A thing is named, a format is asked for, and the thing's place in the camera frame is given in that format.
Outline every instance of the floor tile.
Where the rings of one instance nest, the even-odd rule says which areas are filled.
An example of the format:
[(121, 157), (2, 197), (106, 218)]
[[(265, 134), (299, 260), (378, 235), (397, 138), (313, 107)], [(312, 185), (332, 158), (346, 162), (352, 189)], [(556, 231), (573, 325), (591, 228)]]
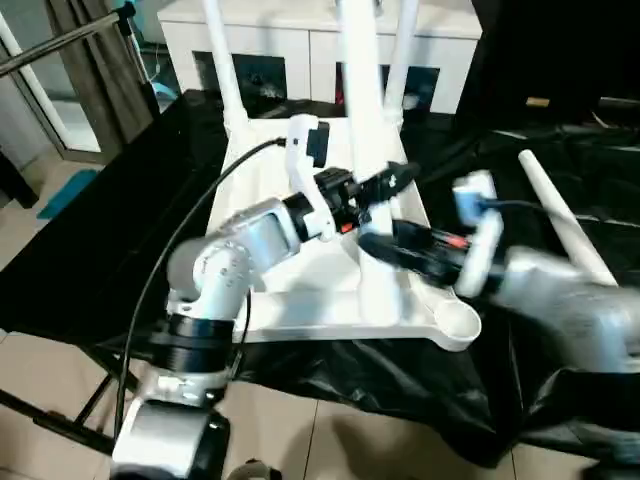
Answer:
[[(70, 345), (21, 334), (0, 344), (2, 389), (68, 418), (80, 412), (103, 374)], [(0, 407), (0, 446), (0, 467), (43, 480), (93, 478), (104, 458), (6, 407)]]
[(0, 270), (15, 257), (24, 246), (47, 224), (37, 217), (49, 199), (79, 170), (99, 169), (99, 165), (65, 162), (57, 152), (51, 152), (32, 162), (23, 171), (28, 183), (39, 194), (32, 208), (22, 208), (16, 200), (0, 209)]
[(518, 480), (578, 480), (583, 469), (596, 463), (590, 458), (529, 445), (515, 447), (513, 461)]
[(0, 468), (0, 480), (39, 480)]
[[(129, 367), (131, 372), (140, 380), (143, 379), (148, 368), (149, 364), (147, 362), (135, 359), (131, 360), (131, 365)], [(98, 402), (98, 405), (96, 405), (93, 413), (85, 422), (85, 426), (93, 430), (102, 432), (110, 437), (113, 436), (117, 393), (118, 383), (112, 380), (109, 388)], [(129, 409), (129, 405), (131, 404), (133, 396), (134, 394), (127, 390), (127, 394), (125, 396), (125, 415), (127, 413), (127, 410)]]
[(96, 474), (93, 476), (93, 480), (109, 480), (109, 466), (111, 465), (111, 459), (110, 458), (105, 458), (104, 460), (102, 460), (102, 463), (100, 464), (100, 467), (98, 468), (98, 471), (96, 472)]
[(229, 386), (220, 411), (231, 422), (225, 472), (258, 459), (285, 479), (302, 479), (317, 401), (244, 382)]
[(90, 479), (104, 458), (5, 407), (0, 407), (0, 438), (0, 467), (38, 480)]
[(510, 455), (495, 470), (458, 457), (431, 428), (319, 402), (306, 480), (514, 480)]

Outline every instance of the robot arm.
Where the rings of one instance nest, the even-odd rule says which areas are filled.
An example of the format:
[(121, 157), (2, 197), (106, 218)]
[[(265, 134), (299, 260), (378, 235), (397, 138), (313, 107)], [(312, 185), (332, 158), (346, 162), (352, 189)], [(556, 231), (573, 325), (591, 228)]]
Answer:
[[(371, 205), (404, 190), (416, 173), (413, 165), (390, 163), (361, 184), (337, 168), (314, 178), (336, 231), (346, 233), (367, 221)], [(123, 422), (112, 478), (221, 477), (230, 426), (215, 404), (230, 380), (235, 319), (254, 274), (326, 235), (309, 220), (318, 216), (317, 205), (302, 192), (270, 199), (175, 249), (168, 262), (167, 318), (151, 337), (153, 368)]]
[(535, 321), (555, 338), (569, 367), (640, 371), (640, 292), (596, 285), (566, 259), (530, 248), (511, 247), (503, 261), (494, 258), (502, 224), (497, 211), (477, 208), (475, 193), (484, 187), (475, 180), (465, 192), (454, 188), (462, 221), (477, 226), (470, 238), (395, 221), (393, 236), (367, 233), (360, 247), (427, 283), (453, 287), (465, 298), (484, 297)]

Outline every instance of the wire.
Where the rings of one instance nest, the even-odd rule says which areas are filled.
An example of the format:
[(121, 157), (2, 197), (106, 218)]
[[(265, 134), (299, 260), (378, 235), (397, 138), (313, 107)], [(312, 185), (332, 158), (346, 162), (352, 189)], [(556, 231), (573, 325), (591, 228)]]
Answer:
[(160, 44), (159, 44), (159, 43), (156, 43), (156, 54), (155, 54), (155, 57), (156, 57), (156, 66), (155, 66), (155, 69), (156, 69), (156, 71), (155, 71), (155, 73), (153, 74), (153, 77), (151, 77), (151, 78), (149, 79), (149, 82), (152, 82), (152, 81), (153, 81), (153, 80), (158, 76), (158, 74), (160, 73), (160, 62), (159, 62), (159, 60), (158, 60), (158, 50), (159, 50), (159, 49), (160, 49)]
[(560, 212), (550, 210), (537, 203), (527, 202), (526, 200), (485, 200), (481, 203), (481, 205), (485, 208), (495, 208), (497, 210), (502, 210), (504, 208), (510, 207), (522, 207), (528, 208), (530, 210), (535, 210), (537, 212), (544, 213), (549, 217), (558, 219), (566, 223), (567, 225), (570, 225), (571, 228), (574, 229), (574, 233), (580, 234), (581, 236), (586, 236), (586, 233), (584, 233), (584, 231), (582, 230), (582, 227), (578, 223), (578, 220), (573, 220)]
[(118, 438), (118, 434), (120, 433), (120, 428), (122, 427), (122, 419), (124, 417), (124, 397), (126, 393), (125, 383), (127, 379), (127, 373), (129, 373), (129, 364), (131, 362), (131, 340), (133, 338), (133, 332), (136, 328), (136, 323), (137, 323), (138, 317), (140, 316), (140, 311), (142, 309), (142, 304), (144, 302), (144, 299), (147, 296), (147, 292), (151, 287), (151, 283), (153, 282), (156, 274), (158, 273), (158, 270), (160, 269), (160, 266), (162, 265), (164, 258), (167, 256), (167, 253), (169, 253), (169, 249), (173, 246), (174, 242), (176, 241), (180, 233), (184, 230), (184, 228), (187, 226), (191, 218), (205, 204), (205, 202), (209, 200), (209, 197), (216, 191), (218, 186), (220, 186), (220, 184), (229, 175), (231, 175), (231, 173), (233, 173), (235, 169), (237, 169), (240, 165), (246, 162), (249, 158), (254, 156), (256, 153), (260, 152), (261, 150), (264, 150), (265, 148), (270, 147), (271, 145), (278, 145), (278, 146), (284, 147), (286, 145), (286, 139), (283, 137), (274, 138), (272, 140), (268, 140), (264, 143), (261, 143), (256, 147), (253, 147), (244, 155), (241, 155), (236, 161), (234, 161), (231, 165), (229, 165), (229, 167), (224, 172), (220, 174), (220, 176), (216, 179), (216, 181), (213, 182), (209, 186), (209, 188), (207, 188), (207, 190), (200, 196), (200, 198), (198, 198), (198, 200), (193, 205), (193, 207), (191, 207), (191, 210), (187, 212), (187, 214), (182, 219), (180, 224), (173, 231), (173, 233), (171, 234), (171, 237), (169, 237), (169, 240), (165, 244), (162, 252), (160, 253), (160, 256), (156, 260), (155, 265), (151, 269), (151, 272), (147, 277), (147, 281), (145, 282), (144, 286), (142, 287), (142, 290), (140, 291), (138, 302), (136, 303), (136, 307), (133, 311), (133, 315), (131, 317), (131, 323), (129, 324), (129, 331), (127, 332), (127, 339), (124, 345), (124, 351), (122, 354), (122, 371), (120, 372), (120, 383), (118, 385), (118, 395), (117, 395), (117, 401), (116, 401), (114, 438)]
[(242, 331), (242, 337), (240, 338), (240, 343), (236, 347), (236, 354), (233, 360), (233, 365), (231, 366), (230, 377), (233, 380), (237, 380), (238, 372), (240, 371), (240, 362), (242, 362), (242, 357), (244, 354), (243, 346), (245, 341), (247, 340), (247, 333), (249, 333), (249, 322), (251, 321), (251, 290), (247, 292), (247, 314), (244, 321), (244, 330)]

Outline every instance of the curtain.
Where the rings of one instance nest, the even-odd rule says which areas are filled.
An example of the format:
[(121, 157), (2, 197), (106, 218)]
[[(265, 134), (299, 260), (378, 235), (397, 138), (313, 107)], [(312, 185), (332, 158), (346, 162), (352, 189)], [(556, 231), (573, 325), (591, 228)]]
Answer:
[[(54, 35), (107, 15), (105, 0), (45, 0)], [(112, 160), (151, 123), (135, 65), (114, 25), (60, 50), (71, 83), (98, 140)]]

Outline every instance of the black plastic sheet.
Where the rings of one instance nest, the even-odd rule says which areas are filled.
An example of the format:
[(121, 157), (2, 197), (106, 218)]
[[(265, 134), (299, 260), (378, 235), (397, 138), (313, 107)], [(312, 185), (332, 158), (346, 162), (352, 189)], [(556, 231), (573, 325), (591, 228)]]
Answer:
[[(341, 114), (315, 102), (245, 104), (253, 116)], [(619, 282), (640, 286), (640, 153), (611, 148), (636, 143), (635, 132), (556, 127), (514, 136), (473, 125), (439, 129), (432, 120), (408, 116), (402, 139), (409, 159), (423, 168), (419, 190), (434, 227), (464, 232), (451, 184), (476, 169), (490, 170), (501, 199), (535, 201), (517, 159), (531, 148), (570, 207), (590, 219), (583, 225)], [(202, 92), (177, 100), (1, 272), (0, 327), (120, 352), (146, 275), (219, 174), (225, 148), (220, 103)], [(207, 218), (205, 211), (185, 235), (204, 231)], [(503, 218), (502, 251), (522, 244), (562, 254), (539, 214), (508, 210)], [(148, 331), (166, 291), (158, 278), (134, 339), (138, 357), (148, 354)], [(533, 322), (474, 306), (482, 334), (464, 352), (418, 339), (256, 344), (247, 346), (241, 378), (429, 424), (484, 466), (522, 440), (640, 459), (638, 375), (572, 371)]]
[[(516, 138), (527, 135), (528, 139)], [(422, 166), (418, 186), (432, 226), (464, 233), (451, 185), (477, 169), (498, 197), (536, 202), (517, 155), (531, 148), (622, 285), (640, 285), (640, 152), (633, 135), (534, 129), (509, 136), (438, 132), (423, 123), (402, 132)], [(508, 210), (500, 244), (564, 255), (539, 213)], [(433, 426), (460, 455), (495, 465), (518, 441), (602, 459), (640, 461), (640, 376), (572, 371), (538, 326), (472, 302), (482, 334), (460, 353), (428, 340), (363, 340), (251, 345), (245, 380), (290, 393)]]

